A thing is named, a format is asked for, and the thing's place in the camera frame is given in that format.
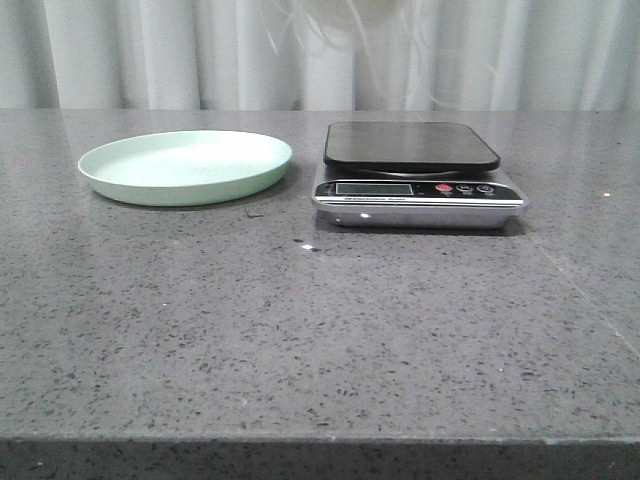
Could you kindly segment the translucent white vermicelli bundle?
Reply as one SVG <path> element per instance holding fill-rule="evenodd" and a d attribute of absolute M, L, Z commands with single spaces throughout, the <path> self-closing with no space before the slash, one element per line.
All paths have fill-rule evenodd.
<path fill-rule="evenodd" d="M 294 106 L 483 110 L 502 74 L 498 1 L 271 1 L 265 24 L 296 73 Z"/>

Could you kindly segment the digital kitchen scale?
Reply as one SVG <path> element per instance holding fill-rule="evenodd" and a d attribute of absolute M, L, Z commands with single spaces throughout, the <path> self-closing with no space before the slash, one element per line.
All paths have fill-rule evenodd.
<path fill-rule="evenodd" d="M 336 122 L 311 201 L 336 226 L 498 229 L 527 207 L 499 155 L 451 122 Z"/>

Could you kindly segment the light green round plate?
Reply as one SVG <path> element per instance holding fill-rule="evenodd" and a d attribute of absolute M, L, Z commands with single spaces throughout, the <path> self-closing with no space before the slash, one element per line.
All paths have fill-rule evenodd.
<path fill-rule="evenodd" d="M 175 131 L 114 141 L 78 169 L 97 193 L 142 206 L 183 207 L 244 198 L 277 183 L 292 158 L 284 141 L 257 133 Z"/>

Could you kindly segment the white pleated curtain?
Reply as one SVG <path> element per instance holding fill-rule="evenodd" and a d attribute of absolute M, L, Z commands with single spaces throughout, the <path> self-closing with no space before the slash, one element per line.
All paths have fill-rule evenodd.
<path fill-rule="evenodd" d="M 271 1 L 5 1 L 5 108 L 301 110 Z M 500 83 L 490 108 L 639 106 L 635 1 L 498 1 Z"/>

